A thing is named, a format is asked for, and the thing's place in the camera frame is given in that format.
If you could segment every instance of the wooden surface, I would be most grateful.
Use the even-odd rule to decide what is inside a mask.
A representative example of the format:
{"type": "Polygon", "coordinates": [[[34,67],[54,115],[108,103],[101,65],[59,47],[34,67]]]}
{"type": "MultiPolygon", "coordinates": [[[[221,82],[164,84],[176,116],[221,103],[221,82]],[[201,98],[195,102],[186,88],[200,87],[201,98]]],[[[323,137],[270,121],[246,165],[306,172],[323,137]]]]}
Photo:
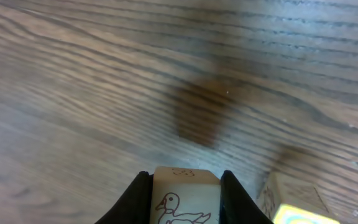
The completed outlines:
{"type": "Polygon", "coordinates": [[[0,0],[0,224],[93,223],[157,165],[358,223],[358,0],[0,0]]]}

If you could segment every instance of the duck beak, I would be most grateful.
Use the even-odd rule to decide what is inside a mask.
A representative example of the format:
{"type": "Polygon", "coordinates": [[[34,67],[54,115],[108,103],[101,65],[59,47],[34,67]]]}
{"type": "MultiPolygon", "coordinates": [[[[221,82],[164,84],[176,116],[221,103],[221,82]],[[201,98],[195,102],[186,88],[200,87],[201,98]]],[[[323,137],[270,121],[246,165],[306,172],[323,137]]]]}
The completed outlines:
{"type": "Polygon", "coordinates": [[[166,200],[167,200],[167,199],[164,198],[164,199],[159,203],[159,205],[156,206],[155,209],[156,209],[157,211],[158,211],[158,210],[161,210],[161,209],[164,209],[164,208],[165,208],[165,202],[166,202],[166,200]]]}

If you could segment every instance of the duck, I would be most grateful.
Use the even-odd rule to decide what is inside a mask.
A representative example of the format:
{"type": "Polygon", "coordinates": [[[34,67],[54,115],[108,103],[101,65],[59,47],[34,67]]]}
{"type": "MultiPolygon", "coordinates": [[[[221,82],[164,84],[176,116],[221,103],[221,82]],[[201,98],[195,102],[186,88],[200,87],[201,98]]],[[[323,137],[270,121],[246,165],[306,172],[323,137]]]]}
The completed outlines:
{"type": "Polygon", "coordinates": [[[211,218],[211,213],[181,213],[177,214],[180,204],[179,195],[167,193],[162,201],[156,206],[156,210],[163,210],[157,224],[204,224],[211,218]]]}

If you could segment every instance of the duck illustration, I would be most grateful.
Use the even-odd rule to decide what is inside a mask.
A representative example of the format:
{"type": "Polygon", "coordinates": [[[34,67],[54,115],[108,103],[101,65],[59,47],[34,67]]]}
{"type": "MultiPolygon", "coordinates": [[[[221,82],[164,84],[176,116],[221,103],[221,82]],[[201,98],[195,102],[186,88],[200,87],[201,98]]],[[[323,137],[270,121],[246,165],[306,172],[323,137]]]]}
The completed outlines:
{"type": "Polygon", "coordinates": [[[157,224],[203,224],[211,218],[211,213],[204,214],[203,212],[177,214],[176,210],[179,204],[179,195],[171,192],[165,194],[162,201],[155,208],[156,210],[163,209],[164,211],[157,224]]]}

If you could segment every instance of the wooden block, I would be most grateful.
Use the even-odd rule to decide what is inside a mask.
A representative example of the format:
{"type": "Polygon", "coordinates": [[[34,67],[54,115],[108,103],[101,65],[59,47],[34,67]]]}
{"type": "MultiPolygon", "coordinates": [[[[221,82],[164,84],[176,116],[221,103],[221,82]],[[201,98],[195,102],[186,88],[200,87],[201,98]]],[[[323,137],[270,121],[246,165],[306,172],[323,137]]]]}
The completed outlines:
{"type": "Polygon", "coordinates": [[[157,167],[150,224],[218,224],[220,180],[208,170],[157,167]]]}
{"type": "Polygon", "coordinates": [[[339,224],[315,184],[272,172],[257,205],[276,224],[339,224]]]}

